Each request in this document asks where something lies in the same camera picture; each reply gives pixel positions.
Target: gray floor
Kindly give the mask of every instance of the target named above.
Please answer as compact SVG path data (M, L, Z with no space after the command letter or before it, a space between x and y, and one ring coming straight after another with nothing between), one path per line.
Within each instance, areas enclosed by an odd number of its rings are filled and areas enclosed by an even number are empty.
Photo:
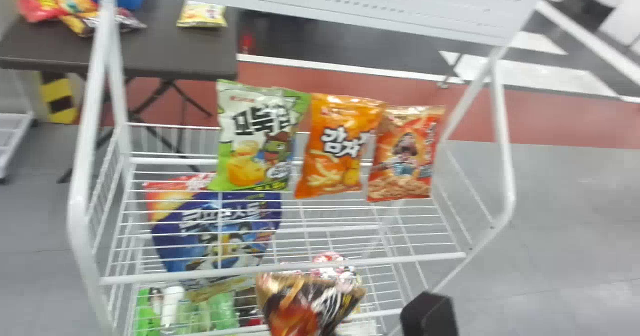
M55 184L73 158L76 131L32 129L9 185L0 188L3 334L98 334L66 240L68 188ZM487 181L495 178L493 167L471 167L489 145L456 142L452 149L480 194L494 188ZM462 334L638 334L640 151L535 145L513 151L514 221L445 289Z

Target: yellow and black stripe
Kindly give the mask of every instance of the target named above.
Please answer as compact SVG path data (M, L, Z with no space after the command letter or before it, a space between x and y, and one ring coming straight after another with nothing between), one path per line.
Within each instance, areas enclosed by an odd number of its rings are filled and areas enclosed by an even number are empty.
M48 111L48 119L56 124L73 124L78 117L69 79L64 73L41 72L40 95Z

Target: white wire rack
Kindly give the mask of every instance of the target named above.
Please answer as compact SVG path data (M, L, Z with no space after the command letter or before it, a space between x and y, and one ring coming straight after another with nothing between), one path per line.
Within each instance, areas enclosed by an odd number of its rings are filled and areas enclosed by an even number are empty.
M78 134L67 229L103 333L135 334L136 299L141 288L200 278L253 277L258 272L307 271L318 267L311 262L313 256L335 251L349 260L323 263L323 267L353 266L367 288L360 312L350 316L351 323L342 327L358 325L366 329L361 335L397 334L402 307L425 289L441 290L502 231L513 215L515 181L498 60L533 12L537 0L192 1L498 47L448 116L436 156L432 199L369 204L365 201L366 190L302 200L294 199L290 192L281 192L282 222L261 265L166 272L151 240L142 185L192 174L189 167L215 172L218 129L129 122L114 0L102 0ZM107 74L116 129L98 166L94 164L94 144ZM474 188L448 147L451 134L487 77L491 79L491 111L499 154L496 160L502 174L502 185L494 187L500 191L494 197L497 207L483 203L481 192ZM150 135L162 136L179 147L167 148L166 142ZM295 186L306 137L304 133L297 135L295 175L290 188ZM363 184L370 162L363 163ZM439 277L430 274L438 269L437 265L451 263L451 269L437 272ZM252 326L199 335L260 335L265 331L265 326Z
M7 72L13 74L13 83L20 93L18 97L24 105L24 113L0 113L0 184L5 183L7 167L34 120L34 111L27 100L22 83L16 76L17 71Z

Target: dark table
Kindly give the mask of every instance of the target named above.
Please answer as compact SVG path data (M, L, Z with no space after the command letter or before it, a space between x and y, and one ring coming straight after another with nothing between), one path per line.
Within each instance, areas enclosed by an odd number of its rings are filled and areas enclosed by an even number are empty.
M160 86L140 106L129 110L130 121L143 123L141 113L169 88L178 92L185 105L189 103L211 117L212 113L191 99L175 81L235 80L238 76L238 10L227 8L226 28L181 28L176 26L176 21L183 3L182 0L144 0L142 8L134 14L147 28L121 35L126 81L137 77L162 79ZM0 68L78 74L84 78L89 70L92 42L92 38L76 35L62 22L29 24L20 18L0 40ZM166 147L182 154L181 142L171 144L153 128L146 129ZM96 147L105 144L112 132L100 137ZM68 183L71 171L67 170L58 183Z

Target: orange snack bag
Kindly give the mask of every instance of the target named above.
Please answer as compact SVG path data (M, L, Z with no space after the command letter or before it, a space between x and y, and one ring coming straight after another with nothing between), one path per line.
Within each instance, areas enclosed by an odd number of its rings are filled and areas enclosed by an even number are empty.
M431 193L444 106L391 106L377 129L366 201L423 199Z
M386 103L315 93L296 199L362 190L360 163Z

